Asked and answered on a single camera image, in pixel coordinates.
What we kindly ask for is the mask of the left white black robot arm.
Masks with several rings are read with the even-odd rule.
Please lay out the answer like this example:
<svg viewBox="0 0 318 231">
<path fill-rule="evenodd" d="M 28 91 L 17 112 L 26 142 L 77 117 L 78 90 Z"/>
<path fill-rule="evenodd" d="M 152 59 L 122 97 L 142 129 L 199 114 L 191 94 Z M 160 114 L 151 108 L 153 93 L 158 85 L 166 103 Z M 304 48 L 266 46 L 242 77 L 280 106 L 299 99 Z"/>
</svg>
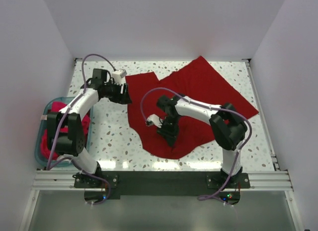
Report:
<svg viewBox="0 0 318 231">
<path fill-rule="evenodd" d="M 78 95 L 69 104 L 57 112 L 47 114 L 47 147 L 58 155 L 55 163 L 52 163 L 52 156 L 49 156 L 47 169 L 68 159 L 79 170 L 87 173 L 85 181 L 91 187 L 102 184 L 103 175 L 97 172 L 99 164 L 85 147 L 86 135 L 82 121 L 90 109 L 103 98 L 124 105 L 132 102 L 125 82 L 126 74 L 124 69 L 112 73 L 94 69 L 92 77 L 84 79 Z"/>
</svg>

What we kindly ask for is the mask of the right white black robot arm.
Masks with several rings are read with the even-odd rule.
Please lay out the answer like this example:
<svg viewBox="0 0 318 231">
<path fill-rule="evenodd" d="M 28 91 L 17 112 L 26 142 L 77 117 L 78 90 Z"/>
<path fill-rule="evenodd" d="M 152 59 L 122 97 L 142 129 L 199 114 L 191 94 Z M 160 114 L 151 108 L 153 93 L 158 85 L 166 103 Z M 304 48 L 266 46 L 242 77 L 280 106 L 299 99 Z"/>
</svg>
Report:
<svg viewBox="0 0 318 231">
<path fill-rule="evenodd" d="M 157 107 L 164 112 L 164 116 L 152 114 L 147 118 L 147 123 L 155 125 L 157 133 L 172 148 L 179 143 L 185 146 L 185 138 L 178 139 L 180 135 L 185 136 L 187 130 L 194 133 L 195 127 L 179 127 L 181 119 L 188 118 L 210 126 L 214 140 L 223 150 L 222 184 L 232 188 L 239 182 L 238 173 L 242 170 L 240 151 L 250 139 L 251 125 L 232 104 L 209 104 L 176 93 L 173 97 L 161 96 Z"/>
</svg>

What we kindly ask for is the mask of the dark red t-shirt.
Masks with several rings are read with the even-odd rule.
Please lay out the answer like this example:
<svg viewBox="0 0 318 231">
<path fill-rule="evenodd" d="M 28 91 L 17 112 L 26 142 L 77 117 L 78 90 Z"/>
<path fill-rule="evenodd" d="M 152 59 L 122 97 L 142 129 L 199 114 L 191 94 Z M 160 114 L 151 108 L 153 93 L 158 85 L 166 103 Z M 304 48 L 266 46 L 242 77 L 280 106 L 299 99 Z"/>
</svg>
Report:
<svg viewBox="0 0 318 231">
<path fill-rule="evenodd" d="M 126 82 L 129 125 L 143 149 L 161 158 L 182 158 L 212 140 L 234 150 L 257 114 L 203 57 L 161 80 L 145 73 Z"/>
</svg>

